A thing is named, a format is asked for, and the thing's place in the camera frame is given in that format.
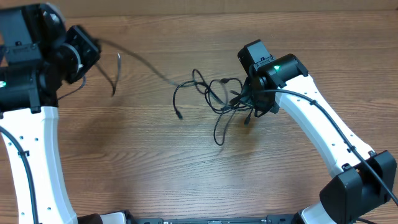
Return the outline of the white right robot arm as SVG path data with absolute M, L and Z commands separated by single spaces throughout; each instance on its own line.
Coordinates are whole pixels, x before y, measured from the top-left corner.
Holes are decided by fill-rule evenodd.
M 248 77 L 237 100 L 255 117 L 285 110 L 321 155 L 330 182 L 319 202 L 280 223 L 354 223 L 389 201 L 397 162 L 389 151 L 376 153 L 337 115 L 322 97 L 307 68 L 293 54 L 275 58 L 260 40 L 245 45 L 238 59 Z

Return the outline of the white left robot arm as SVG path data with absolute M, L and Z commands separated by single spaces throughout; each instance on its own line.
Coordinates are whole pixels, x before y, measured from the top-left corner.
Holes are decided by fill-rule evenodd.
M 1 10 L 1 136 L 20 223 L 76 223 L 58 150 L 58 89 L 85 81 L 100 45 L 57 7 Z

